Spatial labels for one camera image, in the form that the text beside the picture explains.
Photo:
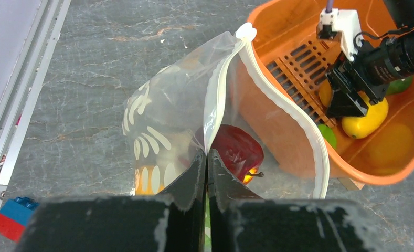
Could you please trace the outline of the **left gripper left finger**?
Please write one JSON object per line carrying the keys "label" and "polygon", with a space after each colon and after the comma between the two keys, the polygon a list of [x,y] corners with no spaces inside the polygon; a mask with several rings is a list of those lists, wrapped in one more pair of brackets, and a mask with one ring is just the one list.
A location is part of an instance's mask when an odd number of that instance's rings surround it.
{"label": "left gripper left finger", "polygon": [[197,153],[154,196],[75,196],[40,203],[16,251],[203,251],[206,162]]}

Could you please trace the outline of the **orange plastic basket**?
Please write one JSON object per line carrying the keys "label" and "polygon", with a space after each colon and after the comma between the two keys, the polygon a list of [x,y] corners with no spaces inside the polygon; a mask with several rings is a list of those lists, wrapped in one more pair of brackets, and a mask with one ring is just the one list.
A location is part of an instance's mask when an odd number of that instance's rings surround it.
{"label": "orange plastic basket", "polygon": [[398,183],[414,171],[414,25],[400,31],[385,1],[269,1],[247,21],[256,76],[238,79],[240,114],[280,168],[317,174],[306,128],[285,101],[325,138],[329,177],[370,185]]}

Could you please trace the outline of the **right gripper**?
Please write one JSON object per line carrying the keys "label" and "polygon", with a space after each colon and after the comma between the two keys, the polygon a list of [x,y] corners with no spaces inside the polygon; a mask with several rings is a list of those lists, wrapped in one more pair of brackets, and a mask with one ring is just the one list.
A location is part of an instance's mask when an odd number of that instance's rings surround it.
{"label": "right gripper", "polygon": [[340,53],[325,75],[332,87],[333,97],[326,115],[329,118],[363,117],[369,103],[383,101],[392,81],[414,75],[414,28],[389,31],[378,47],[361,40],[353,62]]}

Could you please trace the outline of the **yellow toy bell pepper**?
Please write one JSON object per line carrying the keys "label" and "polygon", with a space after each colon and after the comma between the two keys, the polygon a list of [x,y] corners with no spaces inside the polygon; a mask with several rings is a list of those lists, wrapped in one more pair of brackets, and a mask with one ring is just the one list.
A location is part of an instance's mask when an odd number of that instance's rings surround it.
{"label": "yellow toy bell pepper", "polygon": [[164,189],[164,170],[157,165],[145,165],[134,171],[135,195],[156,195]]}

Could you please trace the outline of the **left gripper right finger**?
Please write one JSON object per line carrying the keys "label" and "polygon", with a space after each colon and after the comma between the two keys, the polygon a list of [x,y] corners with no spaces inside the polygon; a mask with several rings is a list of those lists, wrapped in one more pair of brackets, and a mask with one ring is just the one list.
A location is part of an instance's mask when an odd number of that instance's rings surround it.
{"label": "left gripper right finger", "polygon": [[380,251],[369,216],[345,199],[264,199],[208,155],[213,251]]}

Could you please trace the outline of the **yellow toy mango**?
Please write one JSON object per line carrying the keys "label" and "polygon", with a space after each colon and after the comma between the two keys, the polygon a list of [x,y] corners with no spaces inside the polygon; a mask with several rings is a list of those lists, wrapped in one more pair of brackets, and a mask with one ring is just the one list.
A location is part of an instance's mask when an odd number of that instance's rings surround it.
{"label": "yellow toy mango", "polygon": [[363,139],[371,135],[382,125],[389,112],[389,103],[386,98],[371,105],[366,94],[360,93],[360,96],[368,105],[367,114],[364,117],[343,117],[341,120],[343,131],[352,139]]}

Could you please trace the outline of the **yellow toy lemon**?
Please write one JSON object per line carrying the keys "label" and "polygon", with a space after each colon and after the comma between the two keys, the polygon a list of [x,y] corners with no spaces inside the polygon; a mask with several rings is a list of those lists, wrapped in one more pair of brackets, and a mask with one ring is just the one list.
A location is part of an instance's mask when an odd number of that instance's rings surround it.
{"label": "yellow toy lemon", "polygon": [[325,108],[328,108],[333,97],[333,90],[328,80],[323,81],[319,88],[319,99]]}

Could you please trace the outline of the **green toy lime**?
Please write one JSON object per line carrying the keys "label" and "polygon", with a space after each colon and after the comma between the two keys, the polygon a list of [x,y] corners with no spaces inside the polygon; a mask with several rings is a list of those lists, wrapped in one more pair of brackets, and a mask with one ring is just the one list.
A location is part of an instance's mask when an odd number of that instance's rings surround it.
{"label": "green toy lime", "polygon": [[319,131],[323,138],[329,143],[329,145],[333,148],[337,148],[337,138],[333,133],[332,129],[328,127],[326,124],[318,124],[317,125]]}

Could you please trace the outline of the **dark red toy onion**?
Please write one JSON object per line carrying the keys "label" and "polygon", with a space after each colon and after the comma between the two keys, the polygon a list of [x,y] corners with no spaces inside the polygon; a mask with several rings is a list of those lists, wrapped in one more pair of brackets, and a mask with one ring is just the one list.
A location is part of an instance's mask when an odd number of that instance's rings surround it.
{"label": "dark red toy onion", "polygon": [[259,142],[243,129],[222,124],[212,143],[225,167],[244,185],[255,177],[264,177],[259,170],[264,151]]}

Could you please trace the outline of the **yellow green toy fruit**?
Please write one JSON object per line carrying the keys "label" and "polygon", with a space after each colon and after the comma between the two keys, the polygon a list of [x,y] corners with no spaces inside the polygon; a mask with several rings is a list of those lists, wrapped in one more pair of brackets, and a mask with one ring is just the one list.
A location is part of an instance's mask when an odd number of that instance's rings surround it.
{"label": "yellow green toy fruit", "polygon": [[392,81],[389,84],[386,95],[395,95],[406,91],[412,85],[413,78],[414,76],[408,76],[404,79]]}

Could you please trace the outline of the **polka dot zip top bag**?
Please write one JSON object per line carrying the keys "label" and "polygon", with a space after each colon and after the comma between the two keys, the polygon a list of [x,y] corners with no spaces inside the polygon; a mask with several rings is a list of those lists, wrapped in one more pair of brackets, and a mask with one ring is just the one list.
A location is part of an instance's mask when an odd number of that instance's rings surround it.
{"label": "polka dot zip top bag", "polygon": [[243,129],[264,151],[247,184],[265,197],[324,199],[330,176],[317,124],[276,89],[258,66],[249,22],[162,68],[128,99],[122,122],[135,169],[157,165],[164,188],[195,154],[210,153],[222,124]]}

